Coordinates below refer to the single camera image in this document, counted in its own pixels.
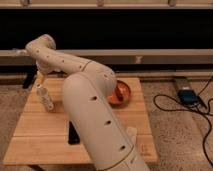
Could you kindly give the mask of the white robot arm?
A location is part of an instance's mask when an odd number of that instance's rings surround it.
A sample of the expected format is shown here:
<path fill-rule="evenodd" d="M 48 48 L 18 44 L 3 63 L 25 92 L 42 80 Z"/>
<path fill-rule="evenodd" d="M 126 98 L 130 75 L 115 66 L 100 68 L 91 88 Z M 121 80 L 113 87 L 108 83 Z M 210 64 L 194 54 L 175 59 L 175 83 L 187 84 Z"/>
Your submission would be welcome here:
<path fill-rule="evenodd" d="M 25 49 L 42 74 L 54 70 L 68 74 L 62 86 L 63 107 L 97 171 L 150 171 L 107 101 L 117 85 L 111 68 L 57 51 L 48 34 L 30 41 Z"/>

